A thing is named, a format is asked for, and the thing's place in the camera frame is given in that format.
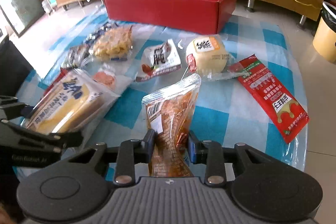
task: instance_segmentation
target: metal cabinet leg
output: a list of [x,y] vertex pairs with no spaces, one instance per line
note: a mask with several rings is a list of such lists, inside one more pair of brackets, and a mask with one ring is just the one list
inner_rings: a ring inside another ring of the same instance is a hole
[[306,22],[306,19],[307,19],[307,17],[306,16],[304,16],[304,15],[302,15],[301,16],[301,19],[300,19],[300,22],[297,24],[297,26],[300,28],[300,29],[304,29],[305,27],[304,27],[304,24],[305,24],[305,22]]
[[248,0],[247,7],[245,7],[245,10],[249,12],[254,12],[254,0]]

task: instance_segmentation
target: snack package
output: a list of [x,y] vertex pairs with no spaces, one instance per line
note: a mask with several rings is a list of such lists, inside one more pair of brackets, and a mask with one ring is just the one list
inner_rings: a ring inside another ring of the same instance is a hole
[[132,49],[132,26],[112,28],[105,31],[89,53],[101,61],[127,60]]
[[255,55],[232,65],[230,70],[240,71],[241,66],[249,76],[238,80],[265,110],[285,142],[290,143],[309,122],[307,112]]
[[89,56],[90,46],[86,43],[71,47],[61,67],[64,69],[80,68],[81,63]]
[[60,73],[57,76],[57,78],[52,82],[52,84],[44,91],[43,96],[46,96],[47,93],[54,87],[54,85],[56,85],[56,83],[58,83],[65,75],[68,74],[68,70],[61,68],[60,69]]
[[[84,68],[92,71],[92,68],[88,68],[89,66],[90,65]],[[113,91],[118,95],[121,95],[125,91],[125,89],[133,82],[132,78],[118,73],[118,71],[116,71],[116,69],[108,63],[103,63],[98,68],[98,71],[91,78],[94,81],[105,85],[109,90]]]
[[168,39],[161,45],[145,48],[141,58],[141,67],[135,81],[147,81],[180,68],[181,59],[176,46],[172,39]]
[[155,177],[192,176],[182,157],[192,121],[201,77],[192,74],[183,80],[142,98],[147,126],[157,132],[150,175]]
[[77,131],[106,111],[119,95],[82,70],[68,72],[34,107],[25,128],[42,134]]
[[241,74],[228,72],[234,57],[229,54],[220,35],[199,36],[193,40],[184,39],[179,47],[185,50],[186,62],[191,73],[197,72],[209,80],[226,80]]

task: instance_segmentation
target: cardboard box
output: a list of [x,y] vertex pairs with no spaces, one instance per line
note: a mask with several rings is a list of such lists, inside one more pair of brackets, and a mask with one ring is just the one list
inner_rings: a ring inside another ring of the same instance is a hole
[[167,26],[200,34],[219,33],[236,0],[104,0],[109,18]]

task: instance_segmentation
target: red snack packet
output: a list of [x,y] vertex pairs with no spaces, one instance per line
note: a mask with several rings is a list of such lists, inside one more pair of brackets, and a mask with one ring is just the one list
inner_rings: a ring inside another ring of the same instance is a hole
[[255,55],[232,65],[229,70],[241,72],[241,65],[250,76],[240,76],[238,80],[265,110],[285,142],[290,143],[309,122],[307,112]]

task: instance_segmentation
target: trash can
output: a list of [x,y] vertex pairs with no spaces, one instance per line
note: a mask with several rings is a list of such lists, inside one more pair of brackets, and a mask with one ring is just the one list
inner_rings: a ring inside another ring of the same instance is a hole
[[336,61],[336,7],[327,2],[323,2],[322,17],[313,46],[327,61]]

